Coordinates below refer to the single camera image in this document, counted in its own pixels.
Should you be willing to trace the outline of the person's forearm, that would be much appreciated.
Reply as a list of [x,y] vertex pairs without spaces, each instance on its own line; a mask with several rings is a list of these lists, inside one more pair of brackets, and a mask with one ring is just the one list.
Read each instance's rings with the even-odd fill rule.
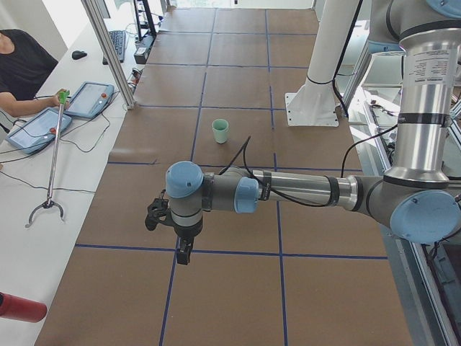
[[50,107],[50,98],[17,100],[9,92],[1,93],[1,109],[12,117],[32,115]]

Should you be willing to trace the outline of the person's hand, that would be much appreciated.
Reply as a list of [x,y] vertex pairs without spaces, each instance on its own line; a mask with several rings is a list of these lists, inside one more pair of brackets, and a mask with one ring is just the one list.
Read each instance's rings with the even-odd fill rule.
[[61,96],[68,96],[69,91],[67,89],[60,89],[50,98],[51,107],[59,107],[61,105]]

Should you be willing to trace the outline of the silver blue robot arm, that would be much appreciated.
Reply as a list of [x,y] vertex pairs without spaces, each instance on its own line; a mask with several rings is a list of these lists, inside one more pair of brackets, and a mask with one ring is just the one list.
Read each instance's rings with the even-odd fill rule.
[[166,218],[179,236],[176,260],[190,260],[202,214],[252,213],[262,200],[341,206],[402,239],[440,241],[460,228],[460,206],[442,171],[450,97],[460,50],[458,1],[375,1],[371,40],[406,52],[394,162],[383,177],[327,177],[229,168],[204,173],[181,161],[166,173]]

